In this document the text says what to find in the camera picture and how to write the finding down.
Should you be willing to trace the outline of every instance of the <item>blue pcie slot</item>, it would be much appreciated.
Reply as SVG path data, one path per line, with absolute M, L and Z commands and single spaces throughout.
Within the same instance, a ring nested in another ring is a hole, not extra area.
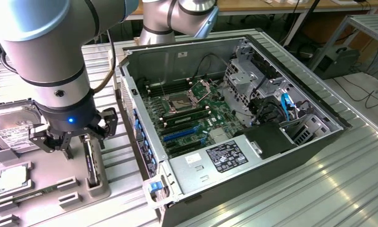
M 177 132 L 176 134 L 165 136 L 164 137 L 164 142 L 168 142 L 168 141 L 174 140 L 174 139 L 177 139 L 180 137 L 184 137 L 184 136 L 194 134 L 197 132 L 197 129 L 198 129 L 198 126 L 196 126 L 193 129 L 188 129 L 185 131 Z

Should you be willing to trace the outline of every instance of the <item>workbench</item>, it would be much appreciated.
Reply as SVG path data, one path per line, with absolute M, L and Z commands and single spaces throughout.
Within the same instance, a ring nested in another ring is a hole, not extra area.
M 378 126 L 264 32 L 249 29 L 213 33 L 210 37 L 245 34 L 257 39 L 353 128 L 306 164 L 180 226 L 378 226 Z M 177 37 L 178 41 L 190 39 Z M 116 48 L 133 45 L 133 41 L 120 42 Z M 82 47 L 92 87 L 108 73 L 109 50 L 109 44 Z M 0 102 L 28 97 L 24 81 L 0 66 Z M 116 106 L 112 82 L 96 95 L 94 103 L 100 110 Z M 106 140 L 105 146 L 101 153 L 110 197 L 40 226 L 69 226 L 76 220 L 74 226 L 82 227 L 158 226 L 156 211 L 146 205 L 142 179 L 121 120 L 118 133 Z
M 294 26 L 290 30 L 290 34 L 285 40 L 284 45 L 288 45 L 294 37 L 296 31 L 308 14 L 308 10 L 314 0 L 309 0 L 308 3 L 298 4 L 296 13 L 300 13 Z M 314 12 L 333 12 L 333 11 L 358 11 L 368 10 L 368 14 L 374 14 L 378 10 L 378 0 L 369 0 L 368 3 L 356 3 L 354 5 L 338 5 L 332 0 L 321 0 Z M 269 4 L 262 0 L 218 0 L 220 16 L 234 16 L 234 15 L 260 15 L 260 14 L 286 14 L 294 12 L 296 5 L 289 3 L 278 3 L 273 0 Z M 140 1 L 137 10 L 128 16 L 126 20 L 141 20 L 142 19 L 142 2 Z

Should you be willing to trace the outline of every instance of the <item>hard drive label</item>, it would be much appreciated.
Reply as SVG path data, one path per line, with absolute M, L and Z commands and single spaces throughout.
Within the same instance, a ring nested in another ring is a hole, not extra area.
M 0 130 L 0 138 L 13 150 L 33 146 L 28 139 L 28 125 Z
M 248 159 L 233 140 L 208 149 L 206 152 L 220 173 L 224 173 L 248 162 Z

